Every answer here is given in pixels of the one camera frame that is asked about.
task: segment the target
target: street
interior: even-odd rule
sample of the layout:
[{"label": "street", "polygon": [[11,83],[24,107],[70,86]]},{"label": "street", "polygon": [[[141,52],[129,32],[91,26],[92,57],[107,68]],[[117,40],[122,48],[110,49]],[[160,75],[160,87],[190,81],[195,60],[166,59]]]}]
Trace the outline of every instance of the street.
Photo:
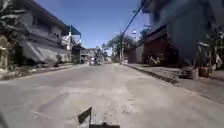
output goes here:
[{"label": "street", "polygon": [[0,110],[9,128],[76,128],[77,116],[89,107],[92,124],[224,127],[224,105],[117,64],[0,82]]}]

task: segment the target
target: sky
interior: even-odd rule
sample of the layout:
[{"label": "sky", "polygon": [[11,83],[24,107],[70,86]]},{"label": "sky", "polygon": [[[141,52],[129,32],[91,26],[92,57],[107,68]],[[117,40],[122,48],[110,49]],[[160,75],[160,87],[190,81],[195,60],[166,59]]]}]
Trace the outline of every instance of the sky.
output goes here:
[{"label": "sky", "polygon": [[[67,25],[73,25],[82,33],[82,45],[95,48],[107,43],[120,31],[123,31],[133,10],[139,7],[141,0],[35,0]],[[139,13],[127,31],[140,35],[144,25],[148,25],[148,16]]]}]

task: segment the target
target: sidewalk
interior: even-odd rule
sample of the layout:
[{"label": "sidewalk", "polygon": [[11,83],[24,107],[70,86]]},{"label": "sidewalk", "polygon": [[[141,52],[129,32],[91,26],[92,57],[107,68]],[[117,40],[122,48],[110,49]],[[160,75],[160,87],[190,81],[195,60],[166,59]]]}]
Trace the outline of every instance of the sidewalk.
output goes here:
[{"label": "sidewalk", "polygon": [[82,66],[82,65],[62,64],[60,65],[60,67],[32,68],[32,69],[26,69],[26,67],[23,67],[25,70],[20,69],[20,71],[1,72],[0,80],[10,80],[10,79],[15,79],[18,77],[24,77],[28,75],[37,74],[37,73],[52,72],[52,71],[63,70],[63,69],[68,69],[68,68],[78,67],[78,66]]},{"label": "sidewalk", "polygon": [[146,65],[141,64],[125,64],[125,66],[136,69],[160,80],[169,82],[176,87],[187,89],[205,98],[224,104],[224,81],[220,80],[220,74],[223,73],[223,71],[217,71],[217,73],[215,72],[211,75],[211,78],[199,77],[196,80],[188,80],[179,78],[179,69],[147,67]]},{"label": "sidewalk", "polygon": [[149,67],[148,65],[143,64],[124,64],[124,65],[171,84],[176,84],[179,82],[178,81],[179,69],[164,68],[164,67]]}]

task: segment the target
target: balcony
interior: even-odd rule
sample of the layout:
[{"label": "balcony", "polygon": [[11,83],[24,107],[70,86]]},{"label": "balcony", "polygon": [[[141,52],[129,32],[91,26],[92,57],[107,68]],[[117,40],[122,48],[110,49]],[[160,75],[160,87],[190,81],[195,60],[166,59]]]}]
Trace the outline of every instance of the balcony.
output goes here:
[{"label": "balcony", "polygon": [[41,27],[28,26],[28,25],[25,25],[25,27],[30,34],[42,37],[42,38],[47,39],[49,41],[58,43],[61,40],[56,35],[49,33],[47,30],[44,30]]}]

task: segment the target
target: distant building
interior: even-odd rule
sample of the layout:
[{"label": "distant building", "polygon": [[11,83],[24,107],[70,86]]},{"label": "distant building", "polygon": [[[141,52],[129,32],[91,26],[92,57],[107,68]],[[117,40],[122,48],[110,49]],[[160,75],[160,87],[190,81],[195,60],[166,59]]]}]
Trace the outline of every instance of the distant building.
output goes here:
[{"label": "distant building", "polygon": [[147,39],[130,55],[132,62],[143,62],[148,51],[165,53],[174,46],[180,61],[193,60],[198,42],[204,41],[212,23],[224,24],[223,0],[142,0],[142,11],[149,15]]},{"label": "distant building", "polygon": [[95,54],[97,53],[97,48],[87,48],[83,49],[81,51],[81,56],[85,57],[87,60],[91,59],[92,57],[95,57]]},{"label": "distant building", "polygon": [[[25,0],[22,6],[26,13],[20,16],[19,21],[29,32],[20,43],[26,58],[24,63],[56,61],[58,54],[62,61],[69,61],[71,51],[67,50],[67,45],[72,42],[62,41],[62,37],[69,34],[70,27],[33,0]],[[72,34],[81,35],[74,27]]]}]

